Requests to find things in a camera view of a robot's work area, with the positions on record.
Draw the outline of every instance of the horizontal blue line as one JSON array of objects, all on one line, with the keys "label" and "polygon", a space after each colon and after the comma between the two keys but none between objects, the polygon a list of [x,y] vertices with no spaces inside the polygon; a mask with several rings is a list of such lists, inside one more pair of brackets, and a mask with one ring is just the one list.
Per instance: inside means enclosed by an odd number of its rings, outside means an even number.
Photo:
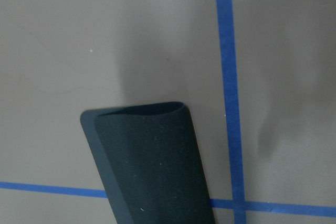
[{"label": "horizontal blue line", "polygon": [[84,189],[84,188],[60,187],[60,186],[43,186],[43,185],[32,185],[32,184],[21,184],[21,183],[10,183],[10,182],[0,182],[0,188],[11,189],[11,190],[21,190],[21,191],[34,191],[37,193],[64,194],[64,195],[76,195],[76,196],[84,196],[84,197],[107,198],[107,195],[104,190],[96,190],[96,189]]},{"label": "horizontal blue line", "polygon": [[[214,208],[233,209],[231,200],[212,199],[211,203],[212,207]],[[336,218],[336,207],[246,201],[245,210],[269,212],[273,214],[308,215]]]}]

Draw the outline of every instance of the concrete floor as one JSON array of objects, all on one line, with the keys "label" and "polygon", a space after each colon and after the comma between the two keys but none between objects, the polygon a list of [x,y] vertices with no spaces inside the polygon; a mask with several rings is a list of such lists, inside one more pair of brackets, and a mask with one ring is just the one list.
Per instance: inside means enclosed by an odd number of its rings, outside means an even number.
[{"label": "concrete floor", "polygon": [[[246,199],[336,206],[335,0],[233,1]],[[217,27],[215,0],[0,0],[0,181],[103,189],[80,114],[178,100],[210,196],[231,199]],[[0,201],[1,223],[116,223],[106,199],[0,189]]]}]

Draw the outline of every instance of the gray floor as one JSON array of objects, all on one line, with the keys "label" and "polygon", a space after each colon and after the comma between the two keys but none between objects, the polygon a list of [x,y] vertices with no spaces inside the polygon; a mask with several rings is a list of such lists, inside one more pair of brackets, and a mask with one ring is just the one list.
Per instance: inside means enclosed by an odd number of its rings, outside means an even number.
[{"label": "gray floor", "polygon": [[[248,200],[336,206],[335,8],[234,0]],[[220,62],[215,0],[0,0],[0,181],[102,189],[81,112],[179,100],[211,197],[231,199]],[[0,201],[1,223],[115,223],[106,199],[0,189]]]}]

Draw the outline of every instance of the black mat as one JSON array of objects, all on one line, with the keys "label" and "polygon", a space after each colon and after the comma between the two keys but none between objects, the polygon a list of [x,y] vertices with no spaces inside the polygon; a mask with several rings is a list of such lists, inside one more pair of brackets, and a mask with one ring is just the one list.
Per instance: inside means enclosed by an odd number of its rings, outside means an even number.
[{"label": "black mat", "polygon": [[215,223],[184,104],[91,110],[81,123],[118,224]]}]

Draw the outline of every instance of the folded black mat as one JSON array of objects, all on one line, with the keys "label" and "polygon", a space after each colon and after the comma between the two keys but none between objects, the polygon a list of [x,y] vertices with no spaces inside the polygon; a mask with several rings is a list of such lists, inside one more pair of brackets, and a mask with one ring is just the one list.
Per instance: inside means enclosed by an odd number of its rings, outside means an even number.
[{"label": "folded black mat", "polygon": [[86,111],[81,122],[118,224],[213,224],[189,110]]}]

